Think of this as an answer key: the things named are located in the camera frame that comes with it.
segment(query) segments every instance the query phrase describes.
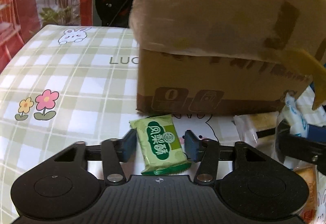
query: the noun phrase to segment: screw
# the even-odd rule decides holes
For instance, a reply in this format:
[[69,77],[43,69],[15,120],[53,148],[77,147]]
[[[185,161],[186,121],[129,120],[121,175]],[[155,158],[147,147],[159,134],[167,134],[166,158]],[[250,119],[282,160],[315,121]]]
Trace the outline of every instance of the screw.
[[316,162],[318,160],[318,156],[317,155],[313,156],[311,160],[312,162]]
[[201,182],[210,182],[211,180],[213,180],[213,176],[207,173],[202,173],[200,175],[197,175],[197,179]]
[[110,182],[120,182],[123,179],[123,176],[121,174],[113,173],[110,174],[106,179],[108,179]]

